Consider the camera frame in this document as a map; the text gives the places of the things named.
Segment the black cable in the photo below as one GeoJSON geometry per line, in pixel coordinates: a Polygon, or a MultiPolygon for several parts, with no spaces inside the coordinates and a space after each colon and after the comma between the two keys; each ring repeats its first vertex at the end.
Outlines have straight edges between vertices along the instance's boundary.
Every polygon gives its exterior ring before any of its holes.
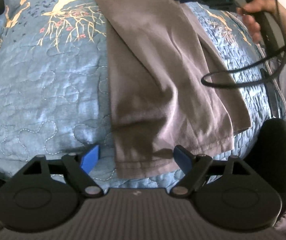
{"type": "MultiPolygon", "coordinates": [[[[278,22],[278,25],[281,29],[281,33],[283,35],[284,42],[286,42],[286,35],[285,35],[283,25],[282,25],[282,21],[281,21],[281,16],[280,16],[279,7],[278,7],[278,0],[275,0],[275,2],[276,2],[276,10],[277,10],[277,16],[278,16],[277,22],[278,22]]],[[[283,70],[283,68],[285,66],[285,60],[286,60],[286,45],[284,45],[283,47],[281,47],[280,49],[275,51],[272,55],[267,56],[267,57],[255,62],[251,65],[248,65],[246,67],[243,67],[240,69],[234,69],[234,70],[223,70],[223,71],[208,73],[204,77],[201,78],[201,83],[207,87],[220,88],[220,89],[236,89],[236,88],[243,88],[243,87],[249,87],[249,86],[260,85],[263,83],[268,83],[268,82],[272,81],[274,78],[279,76],[279,74],[281,73],[281,71],[283,70]],[[208,82],[205,80],[207,77],[210,77],[213,75],[223,74],[223,73],[224,74],[237,73],[237,72],[241,72],[241,71],[256,67],[257,65],[264,63],[265,61],[270,60],[271,58],[278,56],[282,52],[284,52],[284,56],[281,60],[280,66],[277,68],[277,70],[272,75],[270,75],[269,77],[267,77],[265,79],[260,79],[260,80],[251,81],[251,82],[230,83],[230,84],[217,84],[217,83],[212,83],[212,82],[208,82]]]]}

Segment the finger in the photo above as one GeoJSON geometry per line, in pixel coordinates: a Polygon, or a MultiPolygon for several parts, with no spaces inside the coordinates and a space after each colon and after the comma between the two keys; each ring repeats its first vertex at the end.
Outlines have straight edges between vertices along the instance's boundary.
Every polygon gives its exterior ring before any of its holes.
{"type": "Polygon", "coordinates": [[[272,14],[276,13],[275,0],[253,0],[250,3],[247,3],[243,8],[249,13],[260,11],[267,11],[272,14]]]}
{"type": "Polygon", "coordinates": [[[255,33],[259,33],[261,31],[261,26],[257,22],[255,22],[254,24],[249,25],[247,29],[250,35],[252,36],[255,33]]]}
{"type": "Polygon", "coordinates": [[[260,33],[255,33],[252,35],[252,40],[255,44],[259,43],[262,40],[262,36],[260,33]]]}
{"type": "Polygon", "coordinates": [[[255,23],[255,19],[251,15],[243,15],[242,21],[247,27],[255,23]]]}
{"type": "Polygon", "coordinates": [[[236,12],[238,15],[242,16],[243,15],[243,10],[241,8],[236,8],[236,12]]]}

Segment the quilted bedspread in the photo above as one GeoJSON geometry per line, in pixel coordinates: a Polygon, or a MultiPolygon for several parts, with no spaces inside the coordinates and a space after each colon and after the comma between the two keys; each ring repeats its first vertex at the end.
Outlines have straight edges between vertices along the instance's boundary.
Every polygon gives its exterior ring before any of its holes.
{"type": "MultiPolygon", "coordinates": [[[[173,186],[180,170],[123,180],[115,173],[110,127],[105,18],[95,0],[5,0],[0,16],[0,178],[13,176],[37,154],[57,159],[100,144],[90,176],[108,187],[173,186]]],[[[228,69],[261,58],[247,31],[220,11],[188,6],[222,55],[228,69]]],[[[259,68],[234,75],[237,82],[260,78],[259,68]]],[[[252,127],[235,136],[245,156],[270,108],[264,86],[241,89],[252,127]]],[[[279,100],[284,117],[284,104],[279,100]]]]}

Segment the bed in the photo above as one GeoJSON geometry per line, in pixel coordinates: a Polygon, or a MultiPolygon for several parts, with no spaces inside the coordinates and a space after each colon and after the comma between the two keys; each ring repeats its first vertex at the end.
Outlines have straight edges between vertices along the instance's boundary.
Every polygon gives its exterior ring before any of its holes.
{"type": "MultiPolygon", "coordinates": [[[[37,154],[58,159],[100,144],[90,176],[103,188],[166,187],[181,170],[145,179],[119,179],[109,120],[105,18],[95,0],[5,0],[0,15],[0,178],[11,178],[37,154]]],[[[199,19],[228,69],[262,58],[240,21],[198,3],[199,19]]],[[[261,77],[258,68],[234,74],[236,82],[261,77]]],[[[286,106],[277,87],[280,118],[286,106]]],[[[235,136],[235,149],[215,156],[246,156],[262,123],[271,118],[264,85],[241,89],[252,127],[235,136]]],[[[60,176],[54,179],[63,180],[60,176]]]]}

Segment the human hand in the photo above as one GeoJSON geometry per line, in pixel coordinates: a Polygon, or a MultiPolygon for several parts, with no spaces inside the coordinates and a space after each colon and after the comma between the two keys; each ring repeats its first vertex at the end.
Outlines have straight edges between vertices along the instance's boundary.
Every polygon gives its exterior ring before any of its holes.
{"type": "MultiPolygon", "coordinates": [[[[278,4],[280,18],[283,24],[284,33],[286,35],[286,9],[281,5],[278,4]]],[[[255,13],[260,11],[267,11],[275,16],[278,19],[277,9],[275,0],[253,0],[250,3],[247,3],[243,9],[248,13],[255,13]]],[[[255,21],[253,16],[244,15],[243,10],[238,8],[237,10],[239,15],[242,15],[242,20],[244,25],[247,27],[254,43],[259,43],[262,40],[262,36],[260,33],[261,27],[255,21]]]]}

